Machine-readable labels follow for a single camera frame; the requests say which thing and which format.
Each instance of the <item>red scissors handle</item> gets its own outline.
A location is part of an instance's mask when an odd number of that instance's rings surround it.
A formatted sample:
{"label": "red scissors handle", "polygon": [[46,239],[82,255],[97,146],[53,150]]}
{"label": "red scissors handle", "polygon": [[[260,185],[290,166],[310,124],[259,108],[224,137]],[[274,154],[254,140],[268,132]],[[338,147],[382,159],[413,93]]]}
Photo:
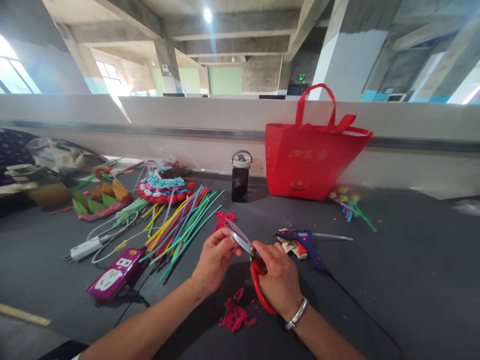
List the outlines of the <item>red scissors handle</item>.
{"label": "red scissors handle", "polygon": [[259,259],[258,257],[255,257],[255,260],[252,261],[250,265],[250,274],[253,280],[253,286],[255,287],[258,300],[265,308],[265,310],[267,310],[270,314],[278,314],[278,312],[272,307],[272,305],[270,305],[268,300],[265,298],[264,293],[262,292],[262,288],[260,287],[259,274],[262,276],[267,274],[267,272],[263,269],[262,265],[265,266],[265,263],[263,263],[263,260]]}

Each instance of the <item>green wall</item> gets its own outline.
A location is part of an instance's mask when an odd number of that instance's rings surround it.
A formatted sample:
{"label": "green wall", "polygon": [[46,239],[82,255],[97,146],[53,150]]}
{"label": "green wall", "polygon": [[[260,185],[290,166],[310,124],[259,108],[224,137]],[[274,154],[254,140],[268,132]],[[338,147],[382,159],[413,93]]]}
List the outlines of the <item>green wall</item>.
{"label": "green wall", "polygon": [[237,95],[242,93],[241,67],[209,67],[211,94]]}
{"label": "green wall", "polygon": [[155,84],[156,95],[162,97],[165,92],[164,78],[162,77],[162,70],[159,68],[151,69],[151,77],[153,78],[153,83]]}
{"label": "green wall", "polygon": [[180,68],[181,87],[187,94],[201,94],[199,70],[195,68]]}

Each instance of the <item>ceiling light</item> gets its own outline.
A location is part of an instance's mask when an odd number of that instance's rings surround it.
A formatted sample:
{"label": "ceiling light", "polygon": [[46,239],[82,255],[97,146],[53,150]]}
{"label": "ceiling light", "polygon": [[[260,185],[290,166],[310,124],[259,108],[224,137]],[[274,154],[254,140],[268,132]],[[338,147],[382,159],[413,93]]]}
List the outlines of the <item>ceiling light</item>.
{"label": "ceiling light", "polygon": [[477,95],[477,93],[479,92],[479,90],[480,90],[480,85],[478,85],[478,86],[475,88],[475,90],[473,90],[473,91],[471,92],[471,94],[468,95],[468,96],[465,98],[465,100],[463,100],[463,101],[461,102],[461,104],[462,104],[462,105],[468,104],[468,103],[474,98],[474,96]]}
{"label": "ceiling light", "polygon": [[203,10],[203,17],[205,18],[205,21],[207,23],[211,23],[212,22],[212,12],[210,11],[210,9],[208,7],[206,7],[204,10]]}

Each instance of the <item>gray table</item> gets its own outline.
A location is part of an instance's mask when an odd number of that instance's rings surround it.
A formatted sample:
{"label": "gray table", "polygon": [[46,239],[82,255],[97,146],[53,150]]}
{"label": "gray table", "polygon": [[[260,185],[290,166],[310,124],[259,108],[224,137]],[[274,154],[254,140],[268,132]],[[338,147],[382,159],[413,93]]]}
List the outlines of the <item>gray table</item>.
{"label": "gray table", "polygon": [[[136,179],[129,175],[121,178],[126,186],[124,177]],[[319,240],[317,249],[335,278],[397,340],[407,359],[472,359],[480,354],[478,218],[453,211],[449,201],[412,190],[375,189],[361,203],[378,229],[373,233],[358,219],[347,223],[333,203],[269,196],[261,183],[252,184],[247,204],[232,203],[230,180],[220,175],[211,180],[200,183],[227,190],[217,202],[222,211],[237,214],[239,227],[251,239],[273,243],[272,232],[282,227],[353,237],[353,242]],[[0,223],[5,239],[0,303],[52,319],[54,330],[92,342],[144,306],[134,302],[95,308],[84,289],[102,270],[90,259],[69,265],[62,258],[97,225],[68,214],[51,216],[34,208]],[[162,272],[148,268],[143,273],[135,288],[148,302],[162,299],[192,274],[215,222],[212,218],[198,233],[166,285],[159,282]],[[130,246],[144,241],[132,240]],[[255,293],[248,261],[247,256],[234,259],[220,289],[187,318],[159,351],[160,357],[313,358],[292,333],[282,331],[276,316],[262,310],[258,301],[251,304]],[[398,358],[392,342],[333,279],[315,272],[308,260],[295,262],[305,296],[335,329],[369,359]],[[245,309],[258,322],[233,335],[218,323],[223,302],[240,287],[245,287]]]}

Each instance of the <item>red bag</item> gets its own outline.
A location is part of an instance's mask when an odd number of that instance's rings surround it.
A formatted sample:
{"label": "red bag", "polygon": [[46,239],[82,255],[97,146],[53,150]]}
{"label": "red bag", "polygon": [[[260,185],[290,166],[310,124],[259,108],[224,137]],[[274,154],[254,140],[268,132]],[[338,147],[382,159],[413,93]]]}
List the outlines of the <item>red bag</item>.
{"label": "red bag", "polygon": [[[302,125],[305,97],[324,88],[333,101],[327,126]],[[266,180],[271,195],[323,201],[373,132],[351,127],[356,115],[335,125],[335,97],[325,84],[310,86],[298,101],[295,125],[265,126]]]}

